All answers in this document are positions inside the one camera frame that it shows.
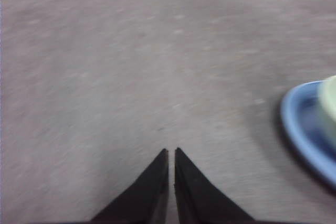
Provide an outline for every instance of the cup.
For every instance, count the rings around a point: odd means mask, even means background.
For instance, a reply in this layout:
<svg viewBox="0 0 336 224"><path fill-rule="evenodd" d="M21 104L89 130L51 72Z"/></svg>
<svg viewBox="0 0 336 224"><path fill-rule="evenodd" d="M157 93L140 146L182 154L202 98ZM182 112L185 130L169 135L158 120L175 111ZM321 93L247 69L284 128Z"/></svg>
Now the cup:
<svg viewBox="0 0 336 224"><path fill-rule="evenodd" d="M325 79L319 85L318 106L322 130L336 150L336 76Z"/></svg>

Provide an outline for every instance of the light green cup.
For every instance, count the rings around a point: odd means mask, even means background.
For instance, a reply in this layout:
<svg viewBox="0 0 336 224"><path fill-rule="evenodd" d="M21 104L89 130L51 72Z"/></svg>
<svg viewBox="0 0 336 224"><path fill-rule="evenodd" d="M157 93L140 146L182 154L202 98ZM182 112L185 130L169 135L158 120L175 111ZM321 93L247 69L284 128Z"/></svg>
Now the light green cup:
<svg viewBox="0 0 336 224"><path fill-rule="evenodd" d="M336 150L336 76L329 77L321 82L318 102L323 131Z"/></svg>

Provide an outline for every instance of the plate rim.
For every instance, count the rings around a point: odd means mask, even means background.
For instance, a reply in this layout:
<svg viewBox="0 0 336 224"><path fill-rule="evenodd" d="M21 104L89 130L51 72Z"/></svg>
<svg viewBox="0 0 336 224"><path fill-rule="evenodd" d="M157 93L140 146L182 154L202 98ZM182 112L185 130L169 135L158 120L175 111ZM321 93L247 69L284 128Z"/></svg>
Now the plate rim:
<svg viewBox="0 0 336 224"><path fill-rule="evenodd" d="M318 85L321 82L322 81L306 82L289 90L281 102L281 120L290 141L297 151L320 177L336 189L336 162L324 155L318 148L314 148L312 147L313 145L309 144L310 139L306 136L304 130L302 130L302 127L300 127L299 122L296 120L296 112L293 109L296 108L295 104L298 104L298 102L295 103L293 100L298 92L301 92L306 86L316 85L317 96ZM329 166L334 166L334 173L325 167L326 163Z"/></svg>

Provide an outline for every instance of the blue plate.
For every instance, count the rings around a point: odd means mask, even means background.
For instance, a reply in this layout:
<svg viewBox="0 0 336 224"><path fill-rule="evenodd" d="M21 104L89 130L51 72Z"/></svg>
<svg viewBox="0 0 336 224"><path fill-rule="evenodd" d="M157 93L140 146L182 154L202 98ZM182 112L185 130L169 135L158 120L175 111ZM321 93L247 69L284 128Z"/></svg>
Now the blue plate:
<svg viewBox="0 0 336 224"><path fill-rule="evenodd" d="M281 119L299 153L336 189L336 150L323 134L317 111L320 83L308 82L291 89L281 103Z"/></svg>

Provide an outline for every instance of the blue saucer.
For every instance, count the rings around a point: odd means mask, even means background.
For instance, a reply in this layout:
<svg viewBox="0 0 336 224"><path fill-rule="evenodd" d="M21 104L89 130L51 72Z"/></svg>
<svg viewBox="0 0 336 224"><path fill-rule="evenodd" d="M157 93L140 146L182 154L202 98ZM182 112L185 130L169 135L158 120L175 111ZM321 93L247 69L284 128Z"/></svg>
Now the blue saucer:
<svg viewBox="0 0 336 224"><path fill-rule="evenodd" d="M285 130L308 164L336 189L336 150L326 140L317 111L317 93L321 81L291 89L281 103Z"/></svg>

